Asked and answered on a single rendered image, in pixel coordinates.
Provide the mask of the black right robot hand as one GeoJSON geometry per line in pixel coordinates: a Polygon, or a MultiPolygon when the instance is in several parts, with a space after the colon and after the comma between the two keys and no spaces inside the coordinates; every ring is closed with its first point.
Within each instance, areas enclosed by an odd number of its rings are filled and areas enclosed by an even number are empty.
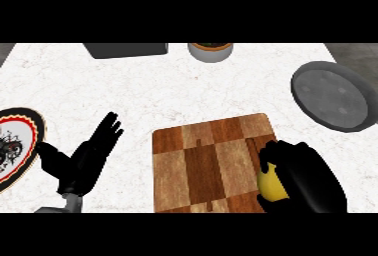
{"type": "Polygon", "coordinates": [[[260,153],[260,172],[267,164],[276,165],[276,175],[289,198],[267,201],[261,194],[257,201],[267,213],[346,213],[347,199],[343,187],[325,160],[304,143],[269,141],[260,153]]]}

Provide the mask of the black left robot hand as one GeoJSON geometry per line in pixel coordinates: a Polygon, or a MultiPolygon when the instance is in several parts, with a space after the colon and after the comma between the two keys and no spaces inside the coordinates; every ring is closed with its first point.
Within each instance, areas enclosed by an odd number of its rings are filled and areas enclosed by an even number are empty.
{"type": "Polygon", "coordinates": [[[71,156],[46,142],[36,144],[41,169],[59,180],[61,195],[75,194],[83,197],[96,185],[106,158],[124,132],[117,118],[118,115],[109,112],[90,139],[80,144],[71,156]]]}

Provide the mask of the yellow lemon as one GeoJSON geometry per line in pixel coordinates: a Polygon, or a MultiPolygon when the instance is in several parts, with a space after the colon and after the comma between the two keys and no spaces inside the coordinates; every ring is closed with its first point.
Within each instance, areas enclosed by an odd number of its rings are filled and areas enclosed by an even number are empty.
{"type": "Polygon", "coordinates": [[[257,176],[260,194],[270,202],[289,198],[275,170],[276,165],[269,163],[267,172],[260,172],[257,176]]]}

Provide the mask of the wooden checkered cutting board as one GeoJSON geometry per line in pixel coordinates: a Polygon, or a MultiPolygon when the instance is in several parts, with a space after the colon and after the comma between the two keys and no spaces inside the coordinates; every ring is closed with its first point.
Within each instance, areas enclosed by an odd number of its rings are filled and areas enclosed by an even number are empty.
{"type": "Polygon", "coordinates": [[[157,130],[154,210],[260,213],[258,152],[275,139],[263,113],[157,130]]]}

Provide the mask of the dark grey pan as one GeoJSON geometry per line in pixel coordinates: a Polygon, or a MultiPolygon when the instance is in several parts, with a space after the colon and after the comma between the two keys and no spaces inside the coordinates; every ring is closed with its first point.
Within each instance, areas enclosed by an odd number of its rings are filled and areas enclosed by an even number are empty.
{"type": "Polygon", "coordinates": [[[378,92],[346,66],[312,61],[291,77],[295,103],[316,123],[344,132],[359,132],[378,123],[378,92]]]}

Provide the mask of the patterned white plate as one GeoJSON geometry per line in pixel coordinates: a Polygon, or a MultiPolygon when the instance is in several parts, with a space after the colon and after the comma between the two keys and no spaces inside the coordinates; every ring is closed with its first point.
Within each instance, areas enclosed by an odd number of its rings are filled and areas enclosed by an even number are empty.
{"type": "Polygon", "coordinates": [[[25,107],[0,110],[0,193],[33,166],[36,144],[44,137],[46,121],[36,110],[25,107]]]}

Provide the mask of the dark grey box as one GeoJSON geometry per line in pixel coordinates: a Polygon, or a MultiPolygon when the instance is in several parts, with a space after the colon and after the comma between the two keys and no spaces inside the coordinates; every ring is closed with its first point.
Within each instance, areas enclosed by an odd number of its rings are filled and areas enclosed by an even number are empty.
{"type": "Polygon", "coordinates": [[[164,55],[167,43],[84,43],[95,59],[164,55]]]}

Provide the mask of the grey plant pot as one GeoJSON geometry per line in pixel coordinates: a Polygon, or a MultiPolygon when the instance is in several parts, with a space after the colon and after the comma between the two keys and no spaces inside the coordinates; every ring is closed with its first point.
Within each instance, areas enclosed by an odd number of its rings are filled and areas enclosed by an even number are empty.
{"type": "Polygon", "coordinates": [[[198,43],[188,44],[189,53],[198,61],[205,63],[222,62],[232,54],[233,44],[226,43],[219,46],[204,46],[198,43]]]}

